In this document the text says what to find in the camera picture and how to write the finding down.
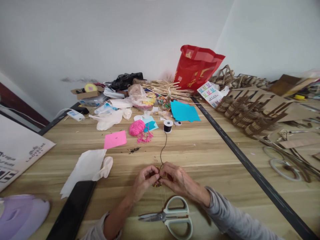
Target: red bag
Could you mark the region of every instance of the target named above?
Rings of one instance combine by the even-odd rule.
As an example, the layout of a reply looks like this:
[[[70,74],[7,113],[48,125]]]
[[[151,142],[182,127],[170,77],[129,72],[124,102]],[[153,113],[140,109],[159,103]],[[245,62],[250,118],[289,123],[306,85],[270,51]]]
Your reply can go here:
[[[179,82],[180,89],[197,90],[209,80],[225,58],[209,48],[191,45],[181,47],[174,82]]]

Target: pink yarn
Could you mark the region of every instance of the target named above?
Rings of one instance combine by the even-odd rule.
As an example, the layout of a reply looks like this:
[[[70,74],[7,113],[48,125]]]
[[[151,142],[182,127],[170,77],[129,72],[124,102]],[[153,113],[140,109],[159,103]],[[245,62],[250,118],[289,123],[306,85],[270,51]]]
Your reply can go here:
[[[129,127],[129,134],[131,136],[138,136],[138,141],[137,143],[140,143],[140,142],[144,142],[144,143],[147,143],[147,142],[151,142],[151,139],[153,138],[153,134],[149,132],[149,128],[148,128],[148,134],[146,136],[146,139],[143,139],[144,137],[144,132],[143,130],[146,128],[146,124],[141,120],[139,119],[138,121],[135,121],[131,124],[131,126]]]

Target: black smartphone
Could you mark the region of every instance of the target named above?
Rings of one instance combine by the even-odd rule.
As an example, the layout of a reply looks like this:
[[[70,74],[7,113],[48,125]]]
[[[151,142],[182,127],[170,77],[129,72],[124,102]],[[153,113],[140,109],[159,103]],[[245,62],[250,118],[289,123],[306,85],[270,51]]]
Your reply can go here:
[[[73,187],[47,240],[74,240],[97,182],[80,181]]]

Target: cardboard box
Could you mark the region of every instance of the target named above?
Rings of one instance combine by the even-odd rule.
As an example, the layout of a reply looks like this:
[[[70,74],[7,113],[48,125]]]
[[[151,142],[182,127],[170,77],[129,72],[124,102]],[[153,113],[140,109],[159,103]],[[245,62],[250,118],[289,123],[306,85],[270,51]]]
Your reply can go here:
[[[98,90],[97,91],[92,91],[92,92],[85,92],[85,93],[77,93],[76,91],[81,92],[81,89],[77,88],[77,89],[73,89],[71,90],[72,94],[77,95],[77,99],[81,100],[84,98],[90,98],[90,97],[97,97],[100,96],[101,92],[104,91],[104,88],[101,86],[97,86]]]
[[[313,83],[318,78],[297,78],[283,74],[281,78],[271,86],[270,91],[280,97],[289,97],[302,88]]]

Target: purple object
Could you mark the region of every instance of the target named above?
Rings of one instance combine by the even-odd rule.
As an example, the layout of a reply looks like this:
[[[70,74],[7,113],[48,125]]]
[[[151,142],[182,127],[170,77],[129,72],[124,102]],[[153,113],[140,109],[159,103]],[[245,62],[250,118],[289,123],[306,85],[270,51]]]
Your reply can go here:
[[[0,198],[0,239],[28,239],[42,225],[49,210],[49,202],[34,195]]]

